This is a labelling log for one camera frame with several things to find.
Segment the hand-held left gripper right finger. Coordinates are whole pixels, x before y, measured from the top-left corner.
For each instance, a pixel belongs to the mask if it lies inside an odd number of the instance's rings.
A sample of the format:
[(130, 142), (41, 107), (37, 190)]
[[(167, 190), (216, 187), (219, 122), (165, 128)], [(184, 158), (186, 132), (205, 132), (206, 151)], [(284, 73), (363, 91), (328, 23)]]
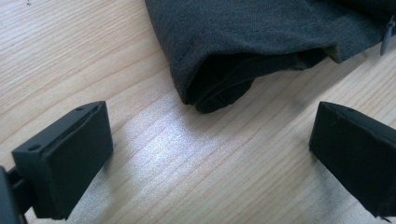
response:
[(361, 112), (318, 105), (309, 148), (374, 217), (396, 217), (396, 130)]

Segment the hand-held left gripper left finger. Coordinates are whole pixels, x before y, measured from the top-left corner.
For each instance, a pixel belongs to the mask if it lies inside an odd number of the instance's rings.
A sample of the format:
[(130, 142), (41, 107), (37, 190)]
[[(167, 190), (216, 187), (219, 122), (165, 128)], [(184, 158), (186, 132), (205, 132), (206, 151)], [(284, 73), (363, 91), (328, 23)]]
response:
[(12, 151), (22, 212), (67, 219), (113, 152), (106, 103), (82, 105)]

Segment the dark grey pants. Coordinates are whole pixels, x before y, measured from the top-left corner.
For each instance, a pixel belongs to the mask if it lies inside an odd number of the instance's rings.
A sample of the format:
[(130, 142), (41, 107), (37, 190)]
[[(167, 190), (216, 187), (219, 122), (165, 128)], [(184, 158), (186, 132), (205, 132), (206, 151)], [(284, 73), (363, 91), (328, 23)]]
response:
[(341, 63), (396, 35), (396, 0), (145, 0), (181, 101), (231, 105), (257, 77)]

